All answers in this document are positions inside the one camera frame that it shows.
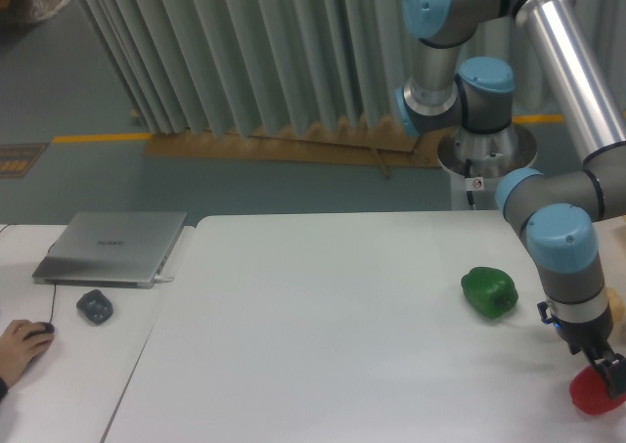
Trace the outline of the person's bare hand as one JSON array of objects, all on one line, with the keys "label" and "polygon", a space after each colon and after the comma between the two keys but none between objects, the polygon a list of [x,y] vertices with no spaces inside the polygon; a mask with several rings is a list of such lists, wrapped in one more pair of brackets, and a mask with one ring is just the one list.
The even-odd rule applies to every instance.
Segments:
[{"label": "person's bare hand", "polygon": [[26,319],[14,320],[1,333],[1,372],[9,389],[25,373],[29,364],[44,354],[55,339],[55,334],[41,334],[25,340],[31,331],[40,330],[38,323]]}]

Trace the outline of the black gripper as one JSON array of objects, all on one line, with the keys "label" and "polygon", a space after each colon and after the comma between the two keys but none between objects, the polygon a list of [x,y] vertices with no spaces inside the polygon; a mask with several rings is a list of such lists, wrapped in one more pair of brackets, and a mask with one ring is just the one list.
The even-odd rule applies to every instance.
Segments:
[{"label": "black gripper", "polygon": [[541,321],[552,325],[575,355],[583,352],[604,381],[608,396],[625,395],[625,357],[616,355],[608,343],[613,329],[607,299],[566,304],[546,299],[537,304]]}]

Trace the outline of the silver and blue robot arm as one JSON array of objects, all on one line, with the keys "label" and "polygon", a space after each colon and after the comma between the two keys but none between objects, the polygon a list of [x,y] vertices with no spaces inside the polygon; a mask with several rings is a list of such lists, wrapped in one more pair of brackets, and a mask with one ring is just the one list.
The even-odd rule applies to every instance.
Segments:
[{"label": "silver and blue robot arm", "polygon": [[485,142],[509,134],[514,90],[508,65],[459,63],[477,28],[510,18],[525,32],[558,103],[579,170],[548,177],[523,165],[500,173],[495,201],[528,252],[545,294],[538,309],[572,354],[583,354],[617,399],[625,359],[609,344],[613,318],[595,224],[625,212],[625,118],[576,18],[576,0],[402,0],[408,31],[429,63],[396,92],[411,135],[459,127]]}]

